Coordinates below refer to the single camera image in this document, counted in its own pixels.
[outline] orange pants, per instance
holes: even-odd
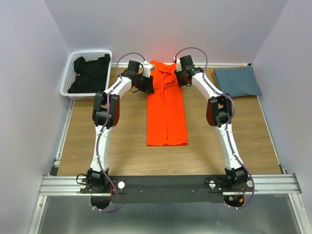
[[[147,145],[186,145],[182,88],[174,74],[176,64],[151,64],[155,65],[151,74],[155,93],[147,95]]]

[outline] wooden table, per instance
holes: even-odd
[[[215,82],[213,69],[207,76]],[[117,78],[111,71],[110,85]],[[224,174],[224,157],[217,134],[206,121],[207,102],[194,87],[183,87],[188,130],[187,146],[146,146],[146,95],[127,92],[120,102],[120,119],[110,144],[111,175]],[[240,156],[252,174],[280,174],[257,97],[234,99],[233,133]],[[90,168],[95,144],[93,101],[75,101],[59,176],[76,176]]]

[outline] plastic basket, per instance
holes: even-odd
[[[107,72],[107,80],[106,80],[106,87],[108,88],[109,84],[109,77],[111,73],[111,65],[112,65],[112,52],[109,50],[82,50],[76,51],[70,54],[65,73],[63,76],[62,84],[60,86],[60,94],[63,96],[70,97],[74,100],[86,100],[86,99],[94,99],[95,93],[86,93],[86,94],[69,94],[68,90],[72,86],[75,81],[76,72],[74,71],[74,61],[79,57],[84,57],[86,61],[97,60],[99,57],[103,57],[105,54],[109,54],[111,57],[111,61],[108,65],[108,72]]]

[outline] folded teal towel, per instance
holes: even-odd
[[[215,69],[219,89],[231,97],[262,95],[252,67]]]

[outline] black joint actuator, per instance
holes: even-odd
[[[248,180],[248,173],[244,167],[231,170],[225,168],[227,176],[227,186],[232,188],[245,183]]]
[[[190,55],[181,57],[180,63],[182,70],[175,70],[175,77],[177,79],[178,86],[191,86],[192,76],[197,73],[203,72],[203,69],[201,69],[200,67],[195,67],[192,57]]]
[[[96,172],[93,171],[92,168],[90,168],[87,171],[86,174],[86,179],[89,185],[95,186],[95,187],[100,187],[100,188],[107,188],[108,186],[108,180],[106,179],[105,175],[103,172]]]
[[[224,96],[212,97],[208,100],[206,119],[210,126],[221,127],[232,116],[231,101]]]
[[[109,129],[112,126],[116,126],[119,121],[119,95],[109,95],[109,113],[107,109],[103,108],[102,105],[107,104],[107,94],[102,91],[98,91],[94,98],[92,119],[96,126],[104,125],[106,119],[108,122],[106,128]]]
[[[132,86],[144,93],[153,94],[155,92],[153,88],[153,76],[145,77],[142,74],[139,74],[139,68],[139,62],[130,60],[128,68],[123,75],[131,79]]]

